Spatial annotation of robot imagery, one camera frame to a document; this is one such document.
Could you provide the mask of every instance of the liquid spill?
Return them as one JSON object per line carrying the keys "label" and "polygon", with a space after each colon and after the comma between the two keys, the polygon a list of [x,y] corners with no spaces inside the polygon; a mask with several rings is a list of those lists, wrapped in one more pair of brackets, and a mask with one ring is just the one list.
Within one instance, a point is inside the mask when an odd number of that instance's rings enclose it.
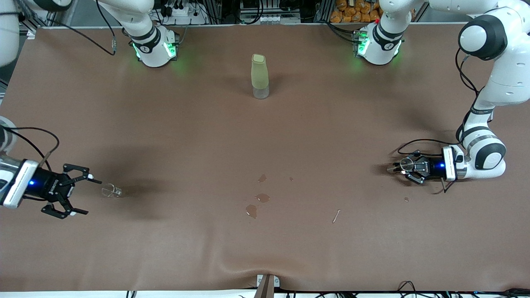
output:
{"label": "liquid spill", "polygon": [[258,217],[258,209],[254,205],[247,206],[246,213],[253,219],[256,219],[256,217]]}
{"label": "liquid spill", "polygon": [[259,194],[257,196],[254,197],[255,199],[258,199],[258,201],[262,202],[262,203],[266,203],[268,201],[270,201],[270,197],[266,194]]}

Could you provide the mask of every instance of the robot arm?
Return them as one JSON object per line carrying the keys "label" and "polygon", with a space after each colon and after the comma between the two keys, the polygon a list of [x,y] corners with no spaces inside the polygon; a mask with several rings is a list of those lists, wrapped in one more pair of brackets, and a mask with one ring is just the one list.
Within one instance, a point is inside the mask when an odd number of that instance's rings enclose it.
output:
{"label": "robot arm", "polygon": [[[72,0],[16,0],[27,11],[63,11]],[[155,26],[149,12],[154,0],[97,0],[131,37],[136,55],[145,65],[159,67],[176,59],[178,35],[164,26]],[[0,13],[15,12],[14,0],[1,0]],[[19,21],[17,15],[0,15],[0,66],[12,62],[19,49]]]}
{"label": "robot arm", "polygon": [[506,146],[489,128],[488,121],[495,107],[520,104],[530,98],[528,17],[530,6],[526,2],[506,0],[462,28],[458,44],[466,54],[495,60],[490,79],[457,131],[458,144],[444,147],[441,157],[416,151],[394,163],[393,171],[419,184],[433,178],[455,181],[494,178],[504,173]]}
{"label": "robot arm", "polygon": [[[94,179],[90,170],[81,166],[65,164],[62,173],[55,173],[39,167],[34,160],[18,160],[7,156],[16,142],[16,135],[10,129],[13,123],[0,117],[2,132],[0,133],[0,206],[15,209],[23,199],[45,201],[41,209],[43,213],[64,219],[76,213],[87,214],[88,211],[74,208],[69,197],[75,183],[81,180],[101,183]],[[80,176],[71,178],[72,171],[77,170]],[[54,208],[59,202],[64,211]]]}
{"label": "robot arm", "polygon": [[482,14],[497,6],[498,0],[380,0],[384,15],[379,24],[371,23],[361,29],[366,33],[356,46],[358,57],[376,65],[389,63],[398,54],[404,31],[411,22],[410,11],[429,2],[434,10],[461,14]]}
{"label": "robot arm", "polygon": [[175,59],[179,41],[175,32],[155,26],[149,17],[154,0],[96,0],[123,26],[138,59],[149,67],[160,67]]}

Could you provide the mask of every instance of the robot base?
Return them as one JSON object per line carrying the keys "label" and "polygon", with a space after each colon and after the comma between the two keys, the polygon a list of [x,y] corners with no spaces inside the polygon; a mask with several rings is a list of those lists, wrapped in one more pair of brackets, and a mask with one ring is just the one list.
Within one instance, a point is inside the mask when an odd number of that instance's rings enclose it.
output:
{"label": "robot base", "polygon": [[376,30],[376,26],[376,23],[371,23],[353,33],[352,40],[358,42],[353,45],[354,53],[357,58],[364,57],[372,64],[385,65],[398,54],[401,41],[396,46],[388,43],[392,48],[390,50],[383,50],[383,48],[375,42],[373,32]]}
{"label": "robot base", "polygon": [[169,61],[175,61],[179,51],[180,35],[164,26],[156,27],[161,33],[161,38],[151,52],[143,52],[142,46],[138,49],[134,43],[132,44],[138,61],[142,61],[149,67],[160,67]]}

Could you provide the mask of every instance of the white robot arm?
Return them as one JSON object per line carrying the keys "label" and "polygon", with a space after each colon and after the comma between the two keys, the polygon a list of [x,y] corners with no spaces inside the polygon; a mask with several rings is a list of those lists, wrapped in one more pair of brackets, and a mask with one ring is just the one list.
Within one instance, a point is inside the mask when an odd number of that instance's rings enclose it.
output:
{"label": "white robot arm", "polygon": [[[8,153],[16,142],[18,134],[16,131],[19,129],[4,117],[0,117],[0,129],[0,206],[16,209],[23,199],[31,199],[46,202],[41,211],[59,219],[77,213],[88,213],[88,211],[74,208],[69,201],[76,182],[87,180],[101,183],[94,179],[88,168],[64,164],[62,172],[55,173],[51,169],[41,168],[40,164],[43,162],[9,157]],[[74,170],[79,171],[81,175],[71,178],[69,174]],[[61,204],[64,211],[55,209],[54,203]]]}
{"label": "white robot arm", "polygon": [[[72,0],[17,0],[30,10],[63,11]],[[149,12],[154,0],[97,0],[131,37],[138,58],[149,67],[159,67],[176,58],[178,36],[164,26],[155,26]],[[16,58],[19,48],[19,21],[14,0],[0,1],[0,66]]]}
{"label": "white robot arm", "polygon": [[99,0],[99,3],[121,23],[133,41],[136,55],[145,65],[163,66],[176,57],[175,32],[155,26],[149,17],[154,0]]}
{"label": "white robot arm", "polygon": [[445,10],[472,14],[486,10],[462,28],[458,44],[468,55],[495,60],[493,71],[456,133],[458,143],[444,147],[440,157],[416,151],[394,163],[394,172],[418,184],[433,178],[455,181],[502,175],[506,147],[491,131],[488,120],[495,107],[520,104],[530,98],[530,5],[521,0],[480,1],[475,9],[470,2],[431,1],[436,3],[433,7]]}

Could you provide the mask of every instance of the black cable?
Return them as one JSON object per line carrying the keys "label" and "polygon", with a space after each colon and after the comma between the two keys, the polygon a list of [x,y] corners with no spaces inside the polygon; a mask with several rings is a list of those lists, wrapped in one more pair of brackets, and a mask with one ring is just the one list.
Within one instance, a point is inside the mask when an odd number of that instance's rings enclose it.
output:
{"label": "black cable", "polygon": [[135,298],[136,297],[136,291],[127,291],[127,294],[125,295],[125,298]]}
{"label": "black cable", "polygon": [[31,126],[27,126],[27,127],[5,127],[4,128],[10,132],[12,132],[12,130],[25,130],[25,129],[30,129],[30,130],[38,130],[40,132],[44,132],[44,133],[47,133],[49,134],[50,136],[54,137],[55,139],[55,146],[49,151],[50,153],[53,153],[58,147],[59,147],[59,144],[60,144],[60,141],[59,141],[59,138],[57,137],[57,135],[55,135],[54,133],[50,132],[49,130],[46,130],[46,129],[43,129],[43,128],[39,128],[39,127],[31,127]]}
{"label": "black cable", "polygon": [[110,32],[112,32],[112,39],[116,40],[116,35],[114,34],[114,30],[112,29],[112,27],[109,24],[109,21],[107,21],[107,18],[103,15],[103,12],[101,11],[101,7],[99,5],[99,0],[96,0],[96,6],[98,7],[98,11],[100,12],[101,17],[103,18],[105,23],[107,23],[107,26],[109,27]]}
{"label": "black cable", "polygon": [[100,8],[100,5],[99,5],[99,0],[96,0],[96,5],[98,7],[98,11],[99,13],[101,14],[102,18],[105,20],[105,23],[107,24],[107,26],[109,27],[110,29],[110,32],[112,32],[112,52],[108,51],[107,49],[103,48],[99,43],[95,42],[92,38],[88,37],[87,35],[85,35],[84,33],[81,33],[79,32],[78,30],[66,25],[66,24],[63,24],[59,21],[55,21],[55,20],[50,20],[48,19],[48,21],[51,21],[53,23],[56,23],[58,25],[61,25],[63,27],[66,27],[72,31],[74,31],[75,33],[81,35],[82,37],[86,38],[87,40],[89,40],[91,43],[95,44],[97,47],[99,47],[100,49],[102,49],[103,51],[105,51],[107,54],[109,54],[110,56],[114,56],[116,55],[116,35],[114,34],[114,30],[112,29],[112,27],[110,26],[109,22],[107,21],[107,18],[105,18],[105,16],[103,15],[103,12],[101,11],[101,8]]}
{"label": "black cable", "polygon": [[[40,155],[40,157],[42,158],[42,160],[45,160],[45,159],[46,159],[46,157],[44,156],[44,154],[42,153],[42,151],[40,151],[40,149],[39,149],[37,146],[35,146],[35,144],[34,144],[33,142],[31,142],[28,138],[26,138],[25,136],[23,136],[23,135],[21,135],[21,134],[19,134],[19,133],[17,133],[17,132],[14,132],[14,131],[12,131],[12,130],[7,130],[7,131],[9,131],[10,133],[14,134],[15,136],[18,136],[19,138],[23,139],[24,141],[26,141],[26,143],[30,144],[30,146],[33,147],[33,149],[35,149],[35,151],[37,151],[37,153],[39,153],[39,155]],[[53,171],[51,170],[51,166],[50,166],[50,164],[48,163],[48,160],[45,160],[45,164],[46,164],[46,167],[48,168],[48,170],[49,170],[50,172],[53,172]]]}
{"label": "black cable", "polygon": [[0,15],[19,15],[20,12],[16,12],[16,11],[13,11],[13,12],[0,12]]}
{"label": "black cable", "polygon": [[39,198],[34,198],[34,197],[26,196],[26,195],[23,195],[22,198],[26,200],[34,200],[34,201],[41,201],[41,202],[47,201],[46,199],[39,199]]}
{"label": "black cable", "polygon": [[218,17],[214,17],[214,16],[212,16],[211,14],[209,14],[204,8],[202,8],[202,6],[201,6],[200,4],[199,4],[199,7],[200,7],[200,9],[201,9],[204,13],[206,13],[210,18],[214,19],[216,24],[219,24],[219,21],[222,21],[222,20],[223,20],[223,19],[220,19],[220,18],[218,18]]}
{"label": "black cable", "polygon": [[347,33],[347,34],[351,35],[351,34],[353,34],[353,31],[336,27],[336,26],[334,26],[333,24],[331,24],[328,21],[318,21],[317,23],[324,23],[324,24],[328,25],[328,27],[331,29],[331,31],[342,40],[345,40],[345,41],[351,42],[351,43],[360,43],[359,41],[356,41],[356,40],[350,40],[350,39],[346,38],[345,36],[343,36],[343,35],[341,35],[339,33],[339,32],[342,32],[342,33]]}
{"label": "black cable", "polygon": [[412,281],[403,281],[401,282],[400,284],[401,286],[397,289],[396,292],[399,292],[401,289],[403,289],[403,287],[405,287],[406,285],[410,285],[412,287],[412,290],[413,290],[413,293],[414,293],[414,297],[415,298],[418,298],[418,292],[416,291],[416,287],[414,286],[414,283]]}
{"label": "black cable", "polygon": [[232,0],[232,14],[234,15],[234,19],[240,23],[240,24],[247,24],[247,25],[252,25],[256,22],[258,22],[261,17],[263,16],[263,12],[265,10],[265,6],[263,4],[263,0],[260,0],[260,4],[261,4],[261,12],[260,12],[260,7],[258,6],[258,14],[256,16],[256,18],[254,18],[254,20],[252,20],[250,23],[245,23],[243,20],[241,20],[238,16],[237,16],[237,9],[234,9],[234,5],[235,5],[235,2],[236,0]]}
{"label": "black cable", "polygon": [[479,91],[477,90],[475,84],[473,84],[473,82],[464,74],[464,72],[462,71],[462,66],[464,66],[464,62],[466,61],[465,59],[462,60],[462,63],[461,64],[458,64],[458,54],[460,53],[461,49],[460,47],[458,48],[458,50],[456,51],[456,54],[455,54],[455,65],[456,65],[456,69],[458,70],[458,73],[460,74],[460,80],[462,81],[462,83],[464,83],[464,85],[471,89],[473,92],[475,92],[475,95],[479,95]]}
{"label": "black cable", "polygon": [[74,28],[72,28],[72,27],[70,27],[70,26],[68,26],[68,25],[66,25],[66,24],[63,24],[63,23],[61,23],[61,22],[59,22],[59,21],[55,21],[55,20],[49,20],[49,21],[51,21],[51,22],[53,22],[53,23],[56,23],[57,25],[61,25],[61,26],[63,26],[63,27],[66,27],[66,28],[68,28],[68,29],[74,31],[75,33],[81,35],[82,37],[88,39],[91,43],[95,44],[98,48],[102,49],[103,51],[105,51],[105,52],[106,52],[107,54],[109,54],[110,56],[114,56],[114,55],[116,55],[116,40],[115,40],[115,39],[112,41],[112,52],[110,52],[110,51],[108,51],[107,49],[103,48],[99,43],[95,42],[92,38],[86,36],[84,33],[79,32],[78,30],[76,30],[76,29],[74,29]]}
{"label": "black cable", "polygon": [[292,11],[292,10],[299,9],[300,7],[304,5],[304,0],[299,0],[298,6],[282,5],[282,3],[285,3],[285,2],[292,2],[292,1],[291,0],[280,0],[280,3],[278,3],[278,8],[283,11]]}
{"label": "black cable", "polygon": [[[410,145],[412,143],[415,143],[415,142],[435,142],[435,143],[440,143],[440,144],[444,144],[444,145],[459,145],[460,144],[460,143],[448,143],[448,142],[444,142],[444,141],[440,141],[440,140],[432,139],[432,138],[419,138],[419,139],[414,139],[414,140],[412,140],[410,142],[406,142],[405,144],[401,145],[401,147],[399,147],[397,149],[397,152],[399,154],[401,154],[401,155],[414,154],[413,152],[401,152],[401,149],[403,149],[406,146],[408,146],[408,145]],[[430,153],[422,153],[421,155],[425,155],[425,156],[442,156],[442,154],[430,154]]]}
{"label": "black cable", "polygon": [[158,19],[158,23],[159,23],[160,25],[162,25],[162,20],[160,20],[160,14],[158,13],[158,10],[155,10],[155,11],[156,11],[156,17],[157,17],[157,19]]}

